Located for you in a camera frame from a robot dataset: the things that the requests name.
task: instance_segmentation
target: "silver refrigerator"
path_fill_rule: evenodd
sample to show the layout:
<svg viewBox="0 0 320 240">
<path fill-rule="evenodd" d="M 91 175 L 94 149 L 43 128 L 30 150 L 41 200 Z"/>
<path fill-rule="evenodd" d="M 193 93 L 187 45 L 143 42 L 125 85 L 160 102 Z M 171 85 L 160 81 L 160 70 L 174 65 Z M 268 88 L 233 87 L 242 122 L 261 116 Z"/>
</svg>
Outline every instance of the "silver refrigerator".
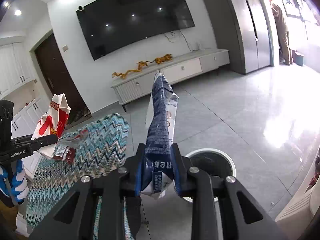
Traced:
<svg viewBox="0 0 320 240">
<path fill-rule="evenodd" d="M 230 68 L 247 74 L 271 63 L 269 33 L 260 0 L 204 0 L 217 46 Z"/>
</svg>

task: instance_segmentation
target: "chevron pattern fabric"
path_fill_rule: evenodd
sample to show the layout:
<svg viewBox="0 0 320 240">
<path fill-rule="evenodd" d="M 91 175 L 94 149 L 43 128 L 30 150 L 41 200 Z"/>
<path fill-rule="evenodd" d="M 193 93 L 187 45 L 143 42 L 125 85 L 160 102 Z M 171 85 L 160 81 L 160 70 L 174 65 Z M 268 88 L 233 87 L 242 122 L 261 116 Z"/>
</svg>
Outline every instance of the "chevron pattern fabric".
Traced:
<svg viewBox="0 0 320 240">
<path fill-rule="evenodd" d="M 63 135 L 61 138 L 75 137 L 81 131 L 88 130 L 88 136 L 76 150 L 71 165 L 42 157 L 29 192 L 26 211 L 28 225 L 35 228 L 83 175 L 98 178 L 123 166 L 129 128 L 121 115 L 111 114 L 76 132 Z M 94 239 L 97 239 L 100 206 L 101 201 L 97 206 Z M 126 240 L 133 240 L 126 213 L 124 217 Z"/>
</svg>

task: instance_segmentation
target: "black tv screen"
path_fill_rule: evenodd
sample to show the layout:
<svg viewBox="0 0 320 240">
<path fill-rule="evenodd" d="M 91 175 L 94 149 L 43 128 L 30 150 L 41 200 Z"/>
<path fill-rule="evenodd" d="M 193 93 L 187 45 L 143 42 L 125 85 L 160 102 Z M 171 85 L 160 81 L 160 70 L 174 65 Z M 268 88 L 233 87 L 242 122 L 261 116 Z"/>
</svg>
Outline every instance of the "black tv screen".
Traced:
<svg viewBox="0 0 320 240">
<path fill-rule="evenodd" d="M 94 60 L 133 42 L 195 26 L 185 0 L 96 0 L 77 15 Z"/>
</svg>

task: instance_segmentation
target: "screw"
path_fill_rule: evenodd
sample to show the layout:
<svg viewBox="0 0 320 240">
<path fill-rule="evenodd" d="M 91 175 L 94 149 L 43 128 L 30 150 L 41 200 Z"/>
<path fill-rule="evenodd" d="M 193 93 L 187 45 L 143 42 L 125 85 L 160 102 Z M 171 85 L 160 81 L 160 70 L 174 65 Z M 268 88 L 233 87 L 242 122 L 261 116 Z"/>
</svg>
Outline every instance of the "screw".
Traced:
<svg viewBox="0 0 320 240">
<path fill-rule="evenodd" d="M 81 177 L 81 181 L 83 183 L 89 182 L 90 181 L 90 177 L 88 175 L 84 175 Z"/>
<path fill-rule="evenodd" d="M 118 169 L 118 172 L 119 172 L 120 174 L 127 173 L 127 168 L 126 168 L 126 167 L 120 167 L 120 168 Z"/>
<path fill-rule="evenodd" d="M 190 167 L 189 171 L 191 173 L 198 173 L 199 172 L 199 168 L 198 167 Z"/>
<path fill-rule="evenodd" d="M 229 183 L 234 183 L 234 182 L 236 181 L 236 178 L 233 177 L 233 176 L 228 176 L 228 177 L 226 178 L 226 181 L 229 182 Z"/>
</svg>

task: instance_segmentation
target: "tv stand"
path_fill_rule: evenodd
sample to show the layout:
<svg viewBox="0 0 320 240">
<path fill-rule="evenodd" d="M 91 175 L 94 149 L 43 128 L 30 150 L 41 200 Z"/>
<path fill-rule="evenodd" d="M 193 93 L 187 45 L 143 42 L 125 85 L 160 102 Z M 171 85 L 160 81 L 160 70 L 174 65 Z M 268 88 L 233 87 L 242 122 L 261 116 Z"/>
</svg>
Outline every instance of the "tv stand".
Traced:
<svg viewBox="0 0 320 240">
<path fill-rule="evenodd" d="M 118 77 L 111 87 L 126 112 L 127 103 L 151 93 L 156 73 L 163 73 L 169 84 L 173 85 L 229 63 L 229 52 L 226 49 L 193 51 L 173 57 L 173 60 L 160 65 L 151 64 L 141 72 L 129 73 L 125 79 Z"/>
</svg>

